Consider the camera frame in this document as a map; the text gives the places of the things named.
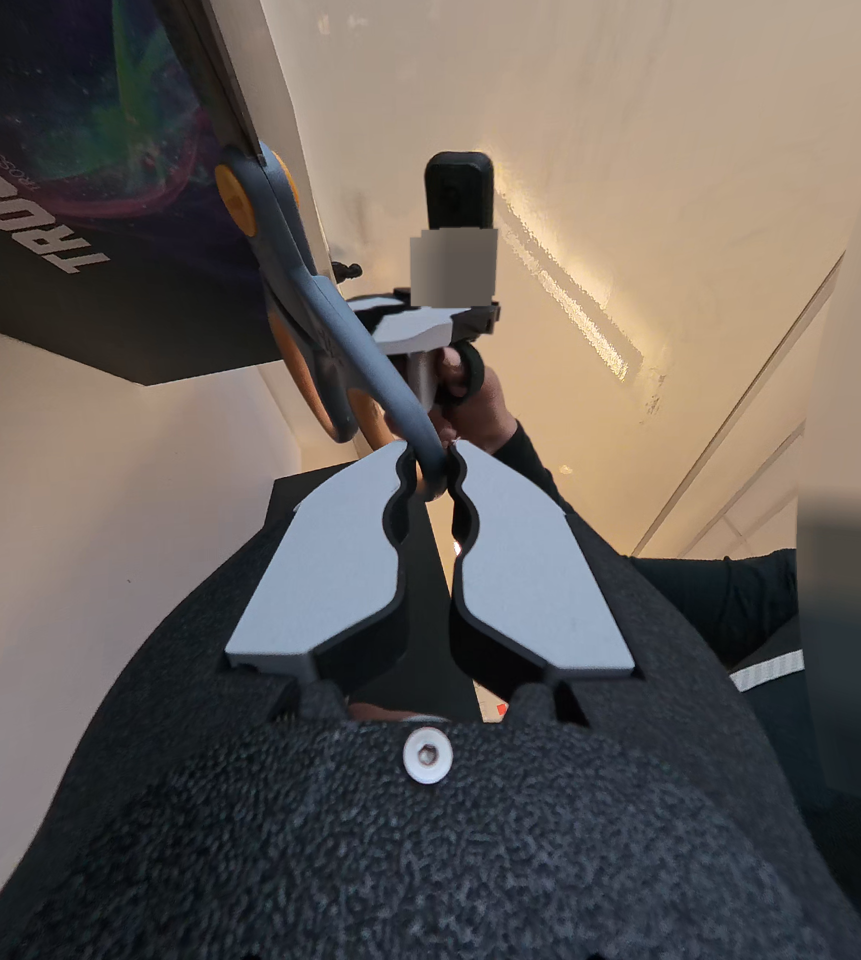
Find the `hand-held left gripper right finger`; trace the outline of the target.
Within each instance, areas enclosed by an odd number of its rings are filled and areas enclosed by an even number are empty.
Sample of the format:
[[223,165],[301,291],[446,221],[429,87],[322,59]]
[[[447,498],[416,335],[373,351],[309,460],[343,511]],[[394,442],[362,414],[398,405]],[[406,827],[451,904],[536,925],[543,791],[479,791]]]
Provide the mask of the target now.
[[565,511],[468,441],[450,450],[450,649],[477,682],[629,677],[635,661]]

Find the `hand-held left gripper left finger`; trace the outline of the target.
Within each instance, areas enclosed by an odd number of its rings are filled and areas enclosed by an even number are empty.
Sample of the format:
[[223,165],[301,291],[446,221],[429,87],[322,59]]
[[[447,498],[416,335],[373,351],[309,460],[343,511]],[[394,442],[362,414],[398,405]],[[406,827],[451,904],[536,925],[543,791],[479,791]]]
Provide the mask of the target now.
[[370,682],[406,652],[415,458],[401,440],[328,478],[293,517],[225,647],[233,667]]

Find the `grey orange scissors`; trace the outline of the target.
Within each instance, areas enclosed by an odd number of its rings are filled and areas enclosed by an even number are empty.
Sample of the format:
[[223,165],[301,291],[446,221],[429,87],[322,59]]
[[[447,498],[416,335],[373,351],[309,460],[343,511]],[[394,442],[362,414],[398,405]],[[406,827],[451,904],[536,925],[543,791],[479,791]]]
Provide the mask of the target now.
[[256,258],[271,331],[293,382],[328,437],[362,433],[373,449],[391,441],[375,410],[389,413],[420,467],[420,492],[447,486],[447,454],[406,380],[340,294],[317,272],[286,165],[272,151],[223,148],[217,189]]

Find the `black board panel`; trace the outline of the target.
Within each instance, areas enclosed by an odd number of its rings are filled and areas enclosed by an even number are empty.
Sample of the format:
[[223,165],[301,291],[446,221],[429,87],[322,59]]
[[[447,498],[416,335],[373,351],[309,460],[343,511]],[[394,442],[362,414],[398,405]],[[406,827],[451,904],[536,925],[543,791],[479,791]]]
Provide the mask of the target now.
[[155,2],[0,1],[0,333],[141,385],[276,361]]

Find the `person's right forearm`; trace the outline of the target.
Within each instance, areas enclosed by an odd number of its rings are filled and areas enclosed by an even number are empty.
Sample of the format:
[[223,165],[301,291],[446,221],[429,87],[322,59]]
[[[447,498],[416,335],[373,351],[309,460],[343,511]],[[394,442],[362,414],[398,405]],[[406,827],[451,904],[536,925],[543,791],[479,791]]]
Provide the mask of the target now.
[[803,652],[796,549],[749,558],[627,559],[729,670]]

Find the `person's right hand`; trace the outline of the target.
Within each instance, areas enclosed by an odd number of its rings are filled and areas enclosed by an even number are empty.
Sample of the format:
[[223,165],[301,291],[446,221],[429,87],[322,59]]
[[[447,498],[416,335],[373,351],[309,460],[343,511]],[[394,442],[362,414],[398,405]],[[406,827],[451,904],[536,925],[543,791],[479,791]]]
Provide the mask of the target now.
[[[435,354],[438,387],[452,399],[467,394],[469,372],[461,354],[451,346]],[[429,411],[438,439],[444,449],[459,440],[493,454],[515,434],[518,421],[511,414],[505,394],[491,366],[483,366],[480,388],[462,403],[436,404]]]

